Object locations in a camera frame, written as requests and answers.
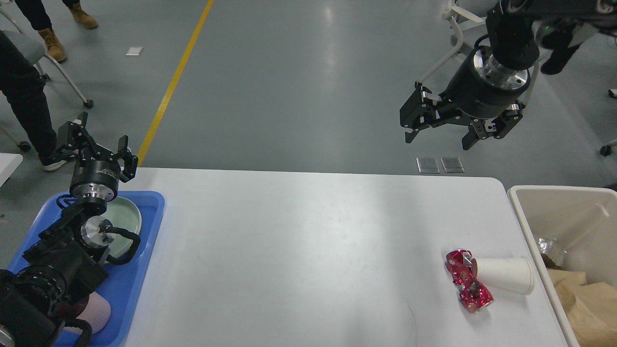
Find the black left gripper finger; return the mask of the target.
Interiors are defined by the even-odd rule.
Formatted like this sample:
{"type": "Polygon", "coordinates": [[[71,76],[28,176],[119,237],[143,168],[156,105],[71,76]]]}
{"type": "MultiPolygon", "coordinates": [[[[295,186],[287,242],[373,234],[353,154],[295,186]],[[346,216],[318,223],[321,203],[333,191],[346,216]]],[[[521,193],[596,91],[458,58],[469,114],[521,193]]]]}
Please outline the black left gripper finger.
{"type": "Polygon", "coordinates": [[[136,176],[137,165],[139,158],[132,153],[129,145],[129,136],[124,135],[118,140],[117,152],[112,154],[112,162],[121,167],[119,171],[119,180],[126,183],[136,176]]]}
{"type": "Polygon", "coordinates": [[[79,114],[76,120],[66,121],[57,130],[56,151],[72,153],[77,151],[81,160],[95,160],[97,143],[86,129],[88,112],[79,114]]]}

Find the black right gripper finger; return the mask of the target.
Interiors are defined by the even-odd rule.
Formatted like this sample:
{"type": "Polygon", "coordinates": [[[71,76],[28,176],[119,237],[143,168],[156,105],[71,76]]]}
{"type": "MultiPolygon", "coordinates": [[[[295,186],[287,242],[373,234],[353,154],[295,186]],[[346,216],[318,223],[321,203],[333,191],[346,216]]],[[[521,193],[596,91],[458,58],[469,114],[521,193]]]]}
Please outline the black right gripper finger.
{"type": "Polygon", "coordinates": [[[432,94],[432,90],[415,83],[415,90],[400,108],[400,125],[405,128],[405,142],[410,144],[421,130],[445,124],[469,126],[471,117],[450,99],[432,94]]]}
{"type": "Polygon", "coordinates": [[[478,141],[487,138],[502,140],[523,118],[525,105],[516,102],[502,111],[498,116],[489,120],[481,120],[471,117],[469,132],[461,139],[461,145],[465,151],[471,149],[478,141]]]}

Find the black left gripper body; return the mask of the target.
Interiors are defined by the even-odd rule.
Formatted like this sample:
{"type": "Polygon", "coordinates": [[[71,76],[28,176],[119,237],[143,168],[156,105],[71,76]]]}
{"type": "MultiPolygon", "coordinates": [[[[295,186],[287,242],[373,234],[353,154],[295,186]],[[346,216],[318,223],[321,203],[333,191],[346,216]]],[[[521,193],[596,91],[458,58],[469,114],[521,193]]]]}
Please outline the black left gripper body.
{"type": "Polygon", "coordinates": [[[121,166],[116,162],[77,160],[69,194],[73,198],[93,197],[106,202],[118,195],[121,166]]]}

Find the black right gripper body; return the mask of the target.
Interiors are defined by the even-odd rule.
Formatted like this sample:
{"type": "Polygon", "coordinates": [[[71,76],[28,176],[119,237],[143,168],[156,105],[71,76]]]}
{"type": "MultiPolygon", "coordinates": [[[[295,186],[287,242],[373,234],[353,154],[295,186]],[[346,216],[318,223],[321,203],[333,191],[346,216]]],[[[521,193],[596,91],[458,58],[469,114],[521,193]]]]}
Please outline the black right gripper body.
{"type": "Polygon", "coordinates": [[[442,92],[442,99],[469,116],[491,119],[527,91],[529,75],[528,69],[516,71],[503,66],[489,46],[479,46],[467,55],[442,92]]]}

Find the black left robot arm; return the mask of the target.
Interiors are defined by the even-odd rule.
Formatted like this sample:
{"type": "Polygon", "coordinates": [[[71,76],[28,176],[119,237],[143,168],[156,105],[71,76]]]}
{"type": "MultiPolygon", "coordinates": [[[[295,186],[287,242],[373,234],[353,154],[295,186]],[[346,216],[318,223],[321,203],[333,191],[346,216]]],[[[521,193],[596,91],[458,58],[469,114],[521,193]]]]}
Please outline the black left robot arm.
{"type": "Polygon", "coordinates": [[[50,347],[60,332],[81,330],[75,345],[85,347],[93,330],[83,319],[58,311],[92,294],[109,274],[105,263],[124,265],[135,255],[140,236],[113,226],[102,215],[118,194],[119,182],[136,175],[137,156],[122,136],[117,152],[95,142],[86,129],[88,114],[59,128],[57,151],[77,159],[69,191],[56,199],[60,217],[23,253],[28,266],[13,274],[1,271],[1,345],[50,347]]]}

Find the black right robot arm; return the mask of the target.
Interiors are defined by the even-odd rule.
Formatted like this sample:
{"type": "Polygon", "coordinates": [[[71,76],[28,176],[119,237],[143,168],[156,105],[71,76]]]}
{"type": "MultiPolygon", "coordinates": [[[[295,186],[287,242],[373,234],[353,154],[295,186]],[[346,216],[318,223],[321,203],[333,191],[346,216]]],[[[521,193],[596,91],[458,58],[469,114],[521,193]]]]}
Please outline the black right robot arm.
{"type": "Polygon", "coordinates": [[[454,44],[400,109],[405,142],[446,124],[467,127],[465,151],[504,138],[523,117],[538,74],[555,75],[596,33],[616,33],[614,0],[499,0],[482,14],[450,0],[454,44]]]}

